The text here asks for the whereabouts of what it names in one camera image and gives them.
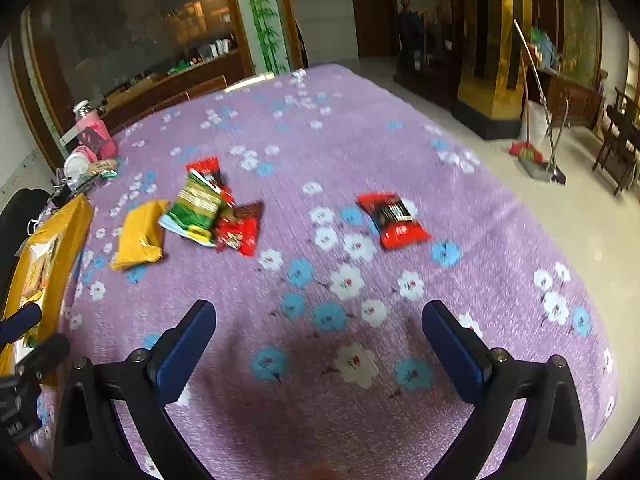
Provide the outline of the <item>green yellow snack packet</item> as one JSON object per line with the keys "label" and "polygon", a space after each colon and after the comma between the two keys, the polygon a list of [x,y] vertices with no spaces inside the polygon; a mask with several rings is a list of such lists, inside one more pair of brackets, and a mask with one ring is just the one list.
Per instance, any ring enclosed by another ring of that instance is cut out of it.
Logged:
{"label": "green yellow snack packet", "polygon": [[204,247],[214,247],[214,224],[218,214],[228,203],[222,189],[190,169],[186,182],[176,199],[160,215],[158,224],[168,232],[177,234]]}

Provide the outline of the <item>red black candy packet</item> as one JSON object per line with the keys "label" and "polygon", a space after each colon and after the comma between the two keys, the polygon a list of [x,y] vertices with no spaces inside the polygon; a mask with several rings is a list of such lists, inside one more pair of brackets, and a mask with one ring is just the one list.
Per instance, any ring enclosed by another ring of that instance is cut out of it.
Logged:
{"label": "red black candy packet", "polygon": [[357,203],[378,229],[385,250],[426,243],[432,238],[397,194],[361,194]]}

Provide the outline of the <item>yellow cardboard tray box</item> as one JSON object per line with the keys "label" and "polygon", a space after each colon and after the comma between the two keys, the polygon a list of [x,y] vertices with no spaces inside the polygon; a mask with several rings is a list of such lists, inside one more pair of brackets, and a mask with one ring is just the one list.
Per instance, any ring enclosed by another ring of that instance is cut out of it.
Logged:
{"label": "yellow cardboard tray box", "polygon": [[40,307],[41,321],[13,344],[1,347],[1,373],[9,375],[24,352],[35,349],[58,330],[62,301],[76,260],[84,247],[93,208],[84,194],[38,223],[21,248],[6,302],[4,320],[29,302]]}

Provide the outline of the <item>white round container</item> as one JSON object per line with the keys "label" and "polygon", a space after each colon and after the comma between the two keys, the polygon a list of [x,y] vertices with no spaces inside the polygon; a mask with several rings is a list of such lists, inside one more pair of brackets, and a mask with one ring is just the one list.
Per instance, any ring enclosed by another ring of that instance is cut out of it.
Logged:
{"label": "white round container", "polygon": [[77,184],[92,175],[92,165],[99,160],[96,153],[85,145],[78,145],[67,156],[63,172],[68,184]]}

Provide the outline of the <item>small beige green snack packet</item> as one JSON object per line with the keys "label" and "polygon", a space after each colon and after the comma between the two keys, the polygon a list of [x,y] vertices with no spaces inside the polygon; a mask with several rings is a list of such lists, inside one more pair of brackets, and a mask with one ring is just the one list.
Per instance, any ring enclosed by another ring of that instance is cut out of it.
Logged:
{"label": "small beige green snack packet", "polygon": [[116,158],[98,160],[89,165],[86,176],[88,178],[113,179],[118,175],[118,166],[119,162]]}

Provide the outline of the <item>pink sleeved glass bottle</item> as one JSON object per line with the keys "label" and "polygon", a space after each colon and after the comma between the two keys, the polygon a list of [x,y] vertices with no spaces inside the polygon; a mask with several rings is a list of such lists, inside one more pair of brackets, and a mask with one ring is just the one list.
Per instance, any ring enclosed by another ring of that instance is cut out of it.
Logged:
{"label": "pink sleeved glass bottle", "polygon": [[91,103],[82,100],[74,106],[73,112],[80,144],[88,148],[96,160],[116,158],[117,146]]}

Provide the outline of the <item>red dark snack packet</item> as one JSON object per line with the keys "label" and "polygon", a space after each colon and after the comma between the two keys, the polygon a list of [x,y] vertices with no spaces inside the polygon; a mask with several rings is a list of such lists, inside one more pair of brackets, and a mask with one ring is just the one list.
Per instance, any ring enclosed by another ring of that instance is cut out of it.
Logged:
{"label": "red dark snack packet", "polygon": [[218,252],[229,248],[245,257],[253,257],[264,208],[264,203],[258,200],[258,202],[235,206],[222,212],[214,229],[215,248]]}

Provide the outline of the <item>red snack packet behind green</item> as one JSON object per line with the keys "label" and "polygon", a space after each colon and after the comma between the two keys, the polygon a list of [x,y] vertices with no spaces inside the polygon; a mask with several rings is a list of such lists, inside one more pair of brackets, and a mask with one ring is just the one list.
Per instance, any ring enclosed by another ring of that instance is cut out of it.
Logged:
{"label": "red snack packet behind green", "polygon": [[217,193],[221,199],[229,206],[235,205],[235,200],[228,187],[226,177],[222,173],[218,158],[209,156],[200,160],[194,160],[186,164],[188,175],[194,177],[195,180],[202,185],[208,186],[212,191]]}

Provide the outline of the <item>red broom with dustpan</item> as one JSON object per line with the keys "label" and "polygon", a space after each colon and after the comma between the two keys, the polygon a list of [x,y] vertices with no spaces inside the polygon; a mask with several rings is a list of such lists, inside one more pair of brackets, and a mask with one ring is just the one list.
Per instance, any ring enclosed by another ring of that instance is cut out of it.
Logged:
{"label": "red broom with dustpan", "polygon": [[[520,64],[524,75],[524,104],[523,104],[523,118],[525,126],[524,138],[514,141],[510,148],[509,154],[515,156],[518,159],[518,163],[525,170],[528,176],[536,181],[540,182],[555,182],[558,185],[566,185],[566,175],[562,171],[558,163],[558,147],[563,136],[563,132],[568,126],[568,111],[570,110],[570,100],[566,99],[564,104],[564,115],[562,122],[557,133],[553,133],[554,125],[552,115],[548,107],[548,100],[544,89],[542,88],[540,76],[536,67],[536,62],[530,50],[529,43],[527,42],[524,32],[521,29],[521,25],[516,18],[513,20],[514,32],[518,34],[518,39],[521,41],[521,54]],[[539,101],[537,105],[541,107],[542,118],[544,118],[543,139],[547,139],[550,145],[550,155],[544,157],[542,151],[536,147],[533,142],[533,116],[534,110],[532,105],[534,102],[529,99],[528,93],[528,79],[527,74],[529,71],[533,72],[534,81],[538,91]]]}

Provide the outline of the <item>wooden framed glass cabinet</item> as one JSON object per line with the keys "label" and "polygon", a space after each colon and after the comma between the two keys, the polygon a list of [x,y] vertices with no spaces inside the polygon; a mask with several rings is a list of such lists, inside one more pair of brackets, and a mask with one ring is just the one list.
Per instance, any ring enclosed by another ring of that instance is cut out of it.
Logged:
{"label": "wooden framed glass cabinet", "polygon": [[17,101],[49,167],[74,107],[117,131],[147,112],[303,64],[292,0],[1,0]]}

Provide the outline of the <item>purple floral tablecloth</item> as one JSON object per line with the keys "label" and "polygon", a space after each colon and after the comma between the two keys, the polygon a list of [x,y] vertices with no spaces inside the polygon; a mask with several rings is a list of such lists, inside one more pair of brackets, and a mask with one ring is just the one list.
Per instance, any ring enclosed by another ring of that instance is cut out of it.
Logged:
{"label": "purple floral tablecloth", "polygon": [[[425,477],[471,411],[422,333],[433,299],[488,346],[564,356],[589,439],[610,418],[613,355],[562,252],[463,144],[367,79],[285,75],[150,115],[117,142],[62,329],[78,356],[117,361],[210,301],[216,333],[168,412],[214,477]],[[170,233],[160,261],[112,270],[128,212],[176,198],[208,156],[238,203],[265,205],[255,255]],[[385,250],[367,193],[397,194],[432,238]]]}

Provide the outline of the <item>gold black pillar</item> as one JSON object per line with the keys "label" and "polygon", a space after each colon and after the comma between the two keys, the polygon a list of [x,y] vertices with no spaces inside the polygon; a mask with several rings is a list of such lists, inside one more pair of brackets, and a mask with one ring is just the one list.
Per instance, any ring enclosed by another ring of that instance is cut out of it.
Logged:
{"label": "gold black pillar", "polygon": [[480,138],[512,140],[521,130],[524,75],[520,32],[532,0],[463,0],[464,55],[452,114]]}

